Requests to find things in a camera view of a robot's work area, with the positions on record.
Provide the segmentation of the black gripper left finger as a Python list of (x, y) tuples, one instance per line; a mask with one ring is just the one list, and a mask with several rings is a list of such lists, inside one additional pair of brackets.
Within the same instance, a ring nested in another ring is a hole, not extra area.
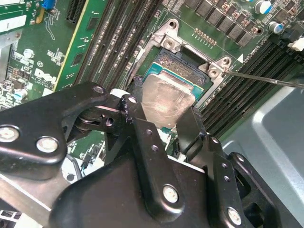
[(0, 170), (30, 180), (55, 177), (67, 146), (85, 132), (115, 135), (106, 165), (124, 156), (167, 156), (155, 125), (132, 95), (83, 83), (0, 113)]

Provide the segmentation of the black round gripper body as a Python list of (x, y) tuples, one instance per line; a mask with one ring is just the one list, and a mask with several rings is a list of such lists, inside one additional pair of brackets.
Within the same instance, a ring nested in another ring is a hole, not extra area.
[(165, 155), (124, 155), (67, 187), (52, 228), (208, 228), (206, 174)]

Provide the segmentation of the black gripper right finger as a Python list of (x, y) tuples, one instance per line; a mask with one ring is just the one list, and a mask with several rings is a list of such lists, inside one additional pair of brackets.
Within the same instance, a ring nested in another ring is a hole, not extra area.
[(250, 162), (226, 155), (190, 107), (177, 121), (180, 151), (206, 174), (207, 212), (213, 228), (281, 228), (281, 203)]

